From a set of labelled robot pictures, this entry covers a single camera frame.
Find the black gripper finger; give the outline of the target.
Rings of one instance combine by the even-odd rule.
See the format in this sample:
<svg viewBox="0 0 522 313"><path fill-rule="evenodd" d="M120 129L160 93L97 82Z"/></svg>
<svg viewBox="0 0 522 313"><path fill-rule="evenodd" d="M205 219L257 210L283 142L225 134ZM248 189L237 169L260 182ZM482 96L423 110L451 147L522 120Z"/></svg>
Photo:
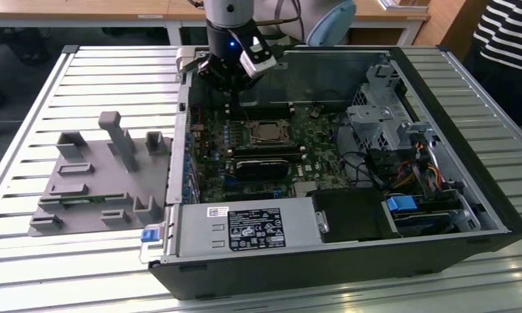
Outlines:
<svg viewBox="0 0 522 313"><path fill-rule="evenodd" d="M229 108L229 116L233 121L243 121L243 108L239 99L239 92L232 90L229 92L230 95L230 108Z"/></svg>

